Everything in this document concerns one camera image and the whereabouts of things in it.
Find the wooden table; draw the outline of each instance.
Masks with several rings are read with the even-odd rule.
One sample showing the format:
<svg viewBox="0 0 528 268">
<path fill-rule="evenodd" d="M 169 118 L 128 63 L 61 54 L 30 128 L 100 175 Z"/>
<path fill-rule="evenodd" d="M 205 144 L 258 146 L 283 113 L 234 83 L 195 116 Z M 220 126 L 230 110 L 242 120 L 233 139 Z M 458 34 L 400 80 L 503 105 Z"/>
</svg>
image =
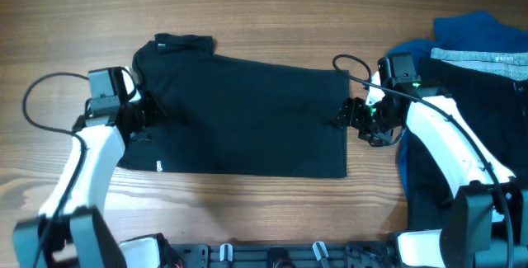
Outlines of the wooden table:
<svg viewBox="0 0 528 268">
<path fill-rule="evenodd" d="M 158 32 L 212 35 L 218 54 L 330 69 L 354 54 L 374 66 L 406 40 L 431 38 L 433 19 L 487 9 L 528 29 L 526 0 L 0 0 L 0 267 L 16 266 L 12 230 L 35 216 L 71 148 L 69 137 L 29 126 L 21 97 L 56 71 L 130 64 Z M 364 69 L 343 63 L 357 76 Z M 351 85 L 352 96 L 364 96 Z M 31 116 L 71 127 L 88 85 L 38 86 Z M 313 180 L 116 169 L 105 217 L 117 240 L 163 232 L 171 242 L 345 242 L 407 227 L 397 148 L 370 148 L 348 131 L 348 178 Z"/>
</svg>

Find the blue fabric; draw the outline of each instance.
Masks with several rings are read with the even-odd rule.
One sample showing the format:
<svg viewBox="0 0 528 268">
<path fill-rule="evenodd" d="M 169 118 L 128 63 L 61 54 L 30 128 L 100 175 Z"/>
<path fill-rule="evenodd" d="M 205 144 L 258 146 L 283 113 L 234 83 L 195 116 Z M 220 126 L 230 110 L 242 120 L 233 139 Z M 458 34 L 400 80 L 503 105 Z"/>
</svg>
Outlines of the blue fabric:
<svg viewBox="0 0 528 268">
<path fill-rule="evenodd" d="M 413 40 L 389 51 L 389 54 L 410 52 L 414 66 L 423 57 L 430 57 L 433 48 L 497 53 L 528 52 L 528 32 L 504 26 L 484 11 L 464 16 L 435 19 L 433 40 Z M 401 140 L 398 167 L 403 189 L 408 191 L 408 133 Z"/>
</svg>

